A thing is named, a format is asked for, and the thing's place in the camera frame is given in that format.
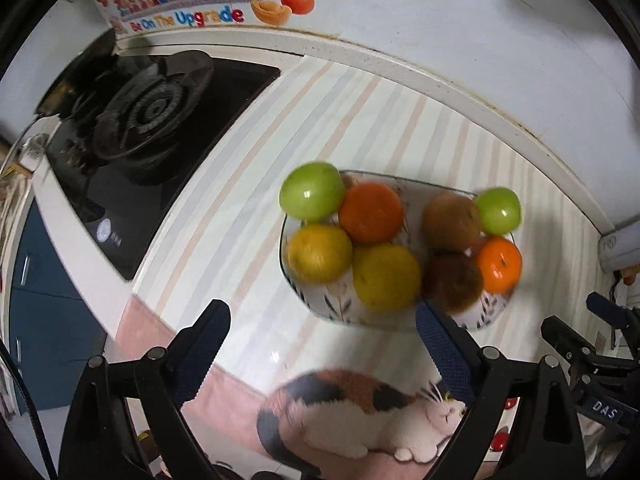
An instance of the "red cherry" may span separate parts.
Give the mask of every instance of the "red cherry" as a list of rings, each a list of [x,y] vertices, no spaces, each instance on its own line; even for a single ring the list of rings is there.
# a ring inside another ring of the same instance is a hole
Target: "red cherry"
[[[506,431],[499,431],[494,435],[494,439],[491,441],[491,446],[489,449],[493,452],[502,452],[504,448],[507,446],[507,441],[509,439],[509,433]]]

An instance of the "tray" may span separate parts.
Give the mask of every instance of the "tray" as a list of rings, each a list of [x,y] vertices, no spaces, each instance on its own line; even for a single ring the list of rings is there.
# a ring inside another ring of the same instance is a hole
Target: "tray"
[[[427,260],[428,250],[420,232],[420,224],[422,211],[429,200],[443,190],[450,190],[463,196],[474,196],[472,193],[458,189],[396,176],[348,170],[341,171],[340,174],[347,187],[361,182],[379,182],[398,193],[405,209],[404,225],[392,242],[409,249],[422,268]],[[337,214],[326,222],[338,224]],[[284,264],[284,250],[289,238],[304,224],[299,219],[285,217],[280,235],[280,268],[293,291],[309,310],[316,316],[343,324],[375,326],[392,330],[415,330],[414,308],[407,308],[392,314],[377,314],[362,304],[353,288],[351,269],[340,279],[325,285],[312,285],[297,279]],[[511,235],[508,235],[508,238],[513,241]],[[453,316],[453,319],[465,329],[480,330],[490,325],[507,307],[510,297],[511,292],[509,294],[489,294],[483,291],[476,304],[462,314]]]

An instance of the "black glass stove top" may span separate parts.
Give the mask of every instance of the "black glass stove top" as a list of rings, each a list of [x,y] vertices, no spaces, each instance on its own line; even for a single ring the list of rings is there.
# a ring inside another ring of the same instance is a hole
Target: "black glass stove top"
[[[113,57],[47,147],[69,203],[126,279],[210,150],[280,75],[201,51]]]

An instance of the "cabinet handle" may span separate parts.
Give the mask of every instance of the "cabinet handle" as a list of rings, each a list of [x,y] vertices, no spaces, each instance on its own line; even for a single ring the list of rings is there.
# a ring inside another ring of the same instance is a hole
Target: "cabinet handle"
[[[27,284],[27,275],[29,273],[29,264],[31,263],[31,257],[27,254],[24,257],[24,265],[22,266],[22,277],[20,279],[20,286]]]

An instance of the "cat's face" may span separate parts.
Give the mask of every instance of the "cat's face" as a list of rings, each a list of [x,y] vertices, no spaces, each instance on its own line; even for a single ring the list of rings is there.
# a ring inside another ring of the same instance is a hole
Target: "cat's face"
[[[430,423],[442,434],[452,435],[465,413],[464,402],[458,400],[445,400],[444,402],[434,402],[431,399],[424,399],[424,410]]]

